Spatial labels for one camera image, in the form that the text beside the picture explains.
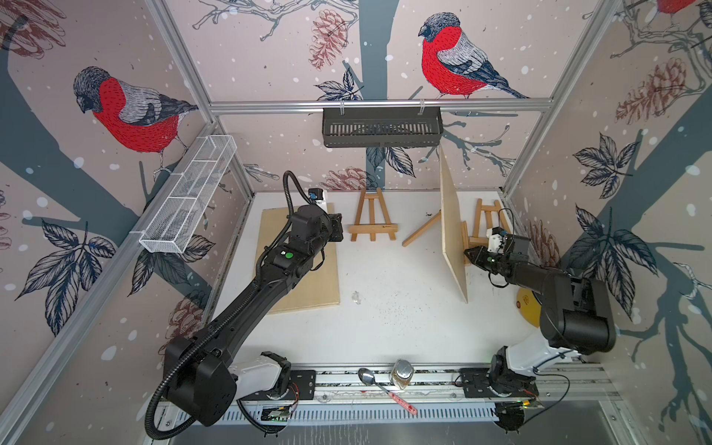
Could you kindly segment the wooden easel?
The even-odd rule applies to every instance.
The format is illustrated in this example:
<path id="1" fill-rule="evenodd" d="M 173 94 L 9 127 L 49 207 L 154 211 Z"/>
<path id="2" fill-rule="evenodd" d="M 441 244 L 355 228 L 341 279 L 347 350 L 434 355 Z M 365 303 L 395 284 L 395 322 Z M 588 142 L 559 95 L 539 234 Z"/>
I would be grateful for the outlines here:
<path id="1" fill-rule="evenodd" d="M 500 227 L 509 233 L 512 232 L 512 226 L 508 220 L 504 205 L 500 200 L 494 200 L 491 204 L 487 204 L 482 198 L 478 198 L 475 206 L 473 228 L 469 230 L 467 223 L 463 222 L 465 247 L 487 246 L 487 233 L 495 227 Z"/>
<path id="2" fill-rule="evenodd" d="M 389 209 L 381 188 L 375 191 L 362 189 L 359 194 L 355 221 L 348 227 L 350 241 L 356 242 L 360 235 L 367 235 L 376 242 L 379 235 L 386 235 L 389 240 L 397 239 L 399 226 L 393 224 Z"/>
<path id="3" fill-rule="evenodd" d="M 409 235 L 409 237 L 407 237 L 402 242 L 402 246 L 408 247 L 413 242 L 415 242 L 419 237 L 421 237 L 421 235 L 424 235 L 424 233 L 426 233 L 426 231 L 428 231 L 430 228 L 432 228 L 435 224 L 439 223 L 440 221 L 441 221 L 441 212 L 438 211 L 427 222 L 425 222 L 422 226 L 420 226 L 417 230 L 415 230 L 411 235 Z M 466 222 L 461 222 L 461 232 L 462 232 L 462 237 L 463 237 L 464 249 L 468 250 L 470 248 L 470 243 L 469 243 L 470 238 L 468 235 Z"/>

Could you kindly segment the plywood board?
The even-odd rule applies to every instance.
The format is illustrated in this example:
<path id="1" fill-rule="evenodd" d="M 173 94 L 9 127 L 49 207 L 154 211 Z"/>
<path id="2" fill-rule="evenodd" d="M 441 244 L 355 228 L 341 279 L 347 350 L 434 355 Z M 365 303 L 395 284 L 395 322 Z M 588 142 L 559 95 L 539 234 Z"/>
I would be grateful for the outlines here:
<path id="1" fill-rule="evenodd" d="M 256 257 L 263 253 L 263 248 L 270 245 L 287 222 L 287 208 L 275 208 L 261 212 L 258 246 Z M 281 298 L 270 309 L 269 314 L 294 313 L 298 311 L 315 310 L 338 306 L 339 274 L 337 273 L 337 251 L 335 244 L 329 244 L 322 254 L 318 252 L 311 268 L 321 267 L 309 272 L 298 285 Z"/>
<path id="2" fill-rule="evenodd" d="M 439 148 L 439 179 L 441 180 L 441 244 L 443 257 L 451 271 L 463 302 L 468 302 L 465 272 L 465 243 L 462 237 L 460 203 L 443 148 Z"/>

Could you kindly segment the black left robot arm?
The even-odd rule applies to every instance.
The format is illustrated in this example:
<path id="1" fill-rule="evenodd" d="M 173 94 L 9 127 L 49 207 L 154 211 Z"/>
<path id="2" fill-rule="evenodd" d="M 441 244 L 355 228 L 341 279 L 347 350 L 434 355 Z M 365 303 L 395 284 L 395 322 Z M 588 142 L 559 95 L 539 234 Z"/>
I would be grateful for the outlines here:
<path id="1" fill-rule="evenodd" d="M 148 402 L 145 431 L 166 441 L 194 423 L 212 426 L 233 403 L 256 392 L 281 396 L 289 389 L 289 361 L 272 352 L 232 369 L 235 355 L 263 317 L 310 272 L 326 247 L 343 239 L 342 217 L 330 213 L 326 191 L 304 190 L 295 174 L 283 175 L 287 202 L 284 227 L 255 264 L 245 289 L 207 326 L 177 336 L 164 355 L 161 383 Z"/>

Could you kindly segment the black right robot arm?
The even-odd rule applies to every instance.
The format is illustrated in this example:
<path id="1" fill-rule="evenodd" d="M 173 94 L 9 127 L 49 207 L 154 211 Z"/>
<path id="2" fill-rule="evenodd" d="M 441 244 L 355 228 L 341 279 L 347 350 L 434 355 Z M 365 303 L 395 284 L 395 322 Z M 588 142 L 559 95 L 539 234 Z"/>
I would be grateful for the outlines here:
<path id="1" fill-rule="evenodd" d="M 570 353 L 610 352 L 617 334 L 606 284 L 533 264 L 530 239 L 495 231 L 465 257 L 489 277 L 530 291 L 541 306 L 539 331 L 493 355 L 489 388 L 500 396 L 530 389 L 537 374 Z"/>

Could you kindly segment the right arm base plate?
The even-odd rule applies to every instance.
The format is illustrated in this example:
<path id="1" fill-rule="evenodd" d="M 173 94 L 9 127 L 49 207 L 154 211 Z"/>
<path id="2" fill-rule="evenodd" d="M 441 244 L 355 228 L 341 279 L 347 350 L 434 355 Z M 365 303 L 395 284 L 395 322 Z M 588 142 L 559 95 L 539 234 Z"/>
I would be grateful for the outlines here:
<path id="1" fill-rule="evenodd" d="M 535 398 L 539 396 L 536 378 L 505 370 L 491 376 L 483 367 L 461 368 L 457 382 L 467 399 Z"/>

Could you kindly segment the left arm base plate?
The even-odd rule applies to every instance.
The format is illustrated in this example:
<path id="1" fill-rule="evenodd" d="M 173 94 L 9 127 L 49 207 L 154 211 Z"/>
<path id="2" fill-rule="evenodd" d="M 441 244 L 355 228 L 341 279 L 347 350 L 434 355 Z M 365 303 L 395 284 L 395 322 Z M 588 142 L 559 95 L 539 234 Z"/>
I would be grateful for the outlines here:
<path id="1" fill-rule="evenodd" d="M 242 398 L 248 402 L 311 401 L 316 387 L 315 370 L 291 370 L 288 378 L 281 376 L 273 389 L 256 391 Z"/>

